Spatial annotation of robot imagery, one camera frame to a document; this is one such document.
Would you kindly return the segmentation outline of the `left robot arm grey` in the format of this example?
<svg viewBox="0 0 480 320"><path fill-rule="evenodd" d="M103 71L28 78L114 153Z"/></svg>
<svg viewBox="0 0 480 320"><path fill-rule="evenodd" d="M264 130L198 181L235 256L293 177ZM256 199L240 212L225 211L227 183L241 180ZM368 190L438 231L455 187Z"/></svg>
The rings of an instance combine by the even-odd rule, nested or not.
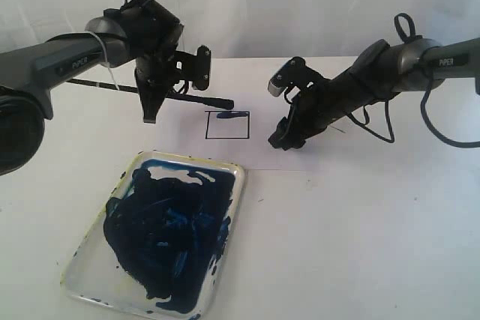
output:
<svg viewBox="0 0 480 320"><path fill-rule="evenodd" d="M173 52L183 25L155 0L108 8L85 31L1 54L1 173L24 166L53 118L51 91L102 64L119 67L144 55Z"/></svg>

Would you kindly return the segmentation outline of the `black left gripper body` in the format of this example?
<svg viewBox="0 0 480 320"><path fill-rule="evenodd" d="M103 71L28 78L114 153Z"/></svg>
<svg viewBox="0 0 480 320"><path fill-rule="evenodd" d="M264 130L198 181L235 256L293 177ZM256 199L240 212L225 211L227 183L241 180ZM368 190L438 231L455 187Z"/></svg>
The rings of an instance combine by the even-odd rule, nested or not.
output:
<svg viewBox="0 0 480 320"><path fill-rule="evenodd" d="M173 58L184 26L155 0L125 1L120 8L137 82L171 89L178 80Z"/></svg>

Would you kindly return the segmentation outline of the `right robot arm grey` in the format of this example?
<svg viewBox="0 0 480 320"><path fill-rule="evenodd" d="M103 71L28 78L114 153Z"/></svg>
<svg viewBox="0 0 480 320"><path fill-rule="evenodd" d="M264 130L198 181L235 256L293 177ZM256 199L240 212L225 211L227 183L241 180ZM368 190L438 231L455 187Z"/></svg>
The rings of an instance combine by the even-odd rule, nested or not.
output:
<svg viewBox="0 0 480 320"><path fill-rule="evenodd" d="M397 46L378 40L333 79L308 67L303 58L294 57L269 80L268 91L274 97L287 97L294 88L298 93L286 99L289 113L268 141L273 148L299 149L343 117L368 130L369 117L359 121L354 111L383 103L388 114L391 99L402 92L421 91L420 112L429 131L447 145L478 148L479 142L460 142L443 135L427 114L431 92L446 79L455 78L479 79L478 39L448 46L421 37Z"/></svg>

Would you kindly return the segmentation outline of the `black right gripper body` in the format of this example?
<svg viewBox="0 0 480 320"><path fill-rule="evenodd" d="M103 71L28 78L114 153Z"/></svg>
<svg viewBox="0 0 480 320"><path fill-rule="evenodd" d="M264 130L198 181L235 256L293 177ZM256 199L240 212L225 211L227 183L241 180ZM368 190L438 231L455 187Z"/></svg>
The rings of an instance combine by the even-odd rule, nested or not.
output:
<svg viewBox="0 0 480 320"><path fill-rule="evenodd" d="M354 77L341 74L300 91L287 116L304 140L360 107L360 87Z"/></svg>

